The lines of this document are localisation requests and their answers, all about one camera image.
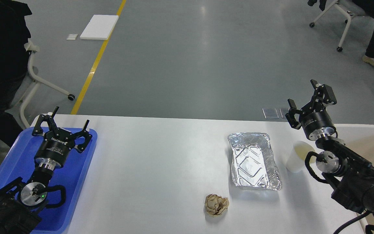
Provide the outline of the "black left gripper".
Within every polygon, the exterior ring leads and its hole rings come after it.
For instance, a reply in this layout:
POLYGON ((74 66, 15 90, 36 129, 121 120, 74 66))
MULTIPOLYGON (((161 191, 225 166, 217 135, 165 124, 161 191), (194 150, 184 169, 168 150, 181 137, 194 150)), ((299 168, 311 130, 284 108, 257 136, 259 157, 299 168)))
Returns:
POLYGON ((52 114, 40 114, 32 131, 32 136, 44 136, 43 142, 34 156, 36 166, 42 163, 51 163, 55 169, 63 168, 71 149, 82 153, 93 137, 87 130, 90 120, 86 120, 82 130, 75 133, 58 128, 54 120, 58 109, 59 106, 56 106, 52 114), (47 123, 49 131, 43 131, 41 126, 43 122, 47 123), (84 138, 84 141, 76 144, 75 140, 79 138, 84 138))

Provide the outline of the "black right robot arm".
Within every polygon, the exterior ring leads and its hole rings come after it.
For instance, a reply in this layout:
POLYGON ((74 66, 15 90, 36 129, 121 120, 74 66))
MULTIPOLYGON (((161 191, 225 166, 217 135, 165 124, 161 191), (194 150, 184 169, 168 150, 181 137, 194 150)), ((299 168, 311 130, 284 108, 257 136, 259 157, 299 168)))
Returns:
MULTIPOLYGON (((305 157, 310 175, 320 183, 331 185, 331 198, 358 213, 358 217, 335 230, 338 234, 368 215, 374 216, 374 166, 338 138, 326 111, 327 106, 337 103, 332 87, 313 79, 310 83, 314 89, 310 102, 298 109, 294 100, 288 99, 290 108, 285 117, 293 129, 303 129, 306 138, 322 149, 321 153, 310 151, 305 157)), ((374 225, 366 225, 365 233, 373 232, 374 225)))

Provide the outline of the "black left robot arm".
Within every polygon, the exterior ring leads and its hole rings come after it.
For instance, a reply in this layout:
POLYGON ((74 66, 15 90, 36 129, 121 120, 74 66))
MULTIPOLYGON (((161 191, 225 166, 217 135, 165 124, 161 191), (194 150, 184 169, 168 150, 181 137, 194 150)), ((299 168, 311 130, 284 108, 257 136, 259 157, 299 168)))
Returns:
POLYGON ((60 234, 70 224, 95 150, 97 133, 61 128, 40 114, 0 167, 0 234, 60 234))

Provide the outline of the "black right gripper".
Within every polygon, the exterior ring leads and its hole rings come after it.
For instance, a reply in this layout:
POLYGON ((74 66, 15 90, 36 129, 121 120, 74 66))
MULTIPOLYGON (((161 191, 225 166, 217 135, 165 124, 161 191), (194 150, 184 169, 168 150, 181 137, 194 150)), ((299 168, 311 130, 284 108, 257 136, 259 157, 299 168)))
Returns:
POLYGON ((310 104, 297 109, 293 99, 287 99, 289 111, 285 118, 293 129, 303 128, 303 132, 308 140, 316 141, 320 135, 334 135, 336 128, 331 121, 331 117, 326 111, 326 107, 337 104, 337 99, 331 86, 319 84, 311 79, 310 83, 314 88, 314 93, 310 104))

